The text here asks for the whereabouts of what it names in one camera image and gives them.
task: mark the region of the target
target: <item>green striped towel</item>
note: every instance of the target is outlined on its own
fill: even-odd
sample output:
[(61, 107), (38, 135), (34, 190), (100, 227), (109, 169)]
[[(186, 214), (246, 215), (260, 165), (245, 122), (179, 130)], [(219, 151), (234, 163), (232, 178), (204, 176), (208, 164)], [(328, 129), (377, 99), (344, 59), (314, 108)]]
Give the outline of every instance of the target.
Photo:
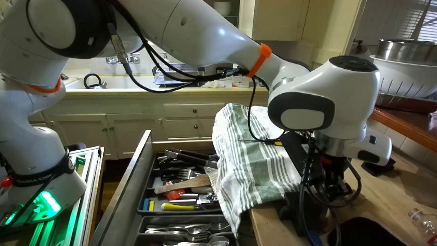
[[(282, 199), (285, 192), (297, 191), (300, 182), (283, 147), (253, 140), (247, 128), (247, 110), (241, 104), (226, 105), (217, 113), (212, 131), (214, 148), (220, 156), (217, 196), (236, 236), (244, 211)], [(260, 139), (276, 138), (282, 133), (269, 120), (266, 107), (253, 106), (250, 123)]]

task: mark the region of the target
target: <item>white tile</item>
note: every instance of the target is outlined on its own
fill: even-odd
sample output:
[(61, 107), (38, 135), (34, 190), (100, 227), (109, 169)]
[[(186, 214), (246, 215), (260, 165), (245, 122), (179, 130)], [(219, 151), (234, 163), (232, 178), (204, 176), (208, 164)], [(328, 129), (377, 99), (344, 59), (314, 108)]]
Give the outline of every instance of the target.
[(388, 128), (385, 132), (385, 136), (388, 136), (392, 140), (393, 147), (400, 149), (401, 145), (404, 143), (406, 137), (392, 128)]
[(421, 163), (426, 166), (427, 168), (431, 169), (435, 173), (437, 173), (437, 153), (428, 150), (427, 153), (424, 155)]
[(384, 134), (385, 131), (387, 130), (386, 125), (381, 124), (378, 121), (372, 119), (367, 120), (367, 126), (381, 134)]
[(428, 151), (426, 147), (418, 144), (410, 138), (405, 139), (400, 150), (418, 162), (422, 161), (424, 155)]

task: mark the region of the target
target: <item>stainless steel bowl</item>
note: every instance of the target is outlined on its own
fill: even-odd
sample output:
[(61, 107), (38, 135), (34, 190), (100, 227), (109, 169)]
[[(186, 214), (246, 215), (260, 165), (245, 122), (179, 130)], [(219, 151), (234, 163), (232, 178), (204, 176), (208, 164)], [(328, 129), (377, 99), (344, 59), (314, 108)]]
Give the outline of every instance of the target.
[(437, 66), (437, 42), (380, 39), (375, 57), (389, 61)]

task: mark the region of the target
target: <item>plastic bottle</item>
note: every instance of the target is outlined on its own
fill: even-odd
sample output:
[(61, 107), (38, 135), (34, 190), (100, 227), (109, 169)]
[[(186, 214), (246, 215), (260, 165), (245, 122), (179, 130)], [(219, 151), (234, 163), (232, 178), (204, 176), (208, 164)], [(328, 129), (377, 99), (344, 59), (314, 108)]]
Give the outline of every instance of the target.
[(408, 215), (425, 241), (431, 246), (437, 246), (437, 216), (424, 214), (417, 208), (410, 210)]

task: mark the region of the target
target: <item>faucet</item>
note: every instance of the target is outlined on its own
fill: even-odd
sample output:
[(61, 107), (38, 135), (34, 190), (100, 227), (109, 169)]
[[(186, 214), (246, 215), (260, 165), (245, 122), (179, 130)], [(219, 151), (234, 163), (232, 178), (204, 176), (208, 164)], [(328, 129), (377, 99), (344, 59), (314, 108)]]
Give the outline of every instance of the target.
[[(141, 60), (139, 58), (139, 53), (131, 53), (129, 54), (129, 63), (131, 64), (140, 64)], [(106, 63), (107, 64), (117, 64), (121, 63), (116, 56), (113, 57), (106, 57)]]

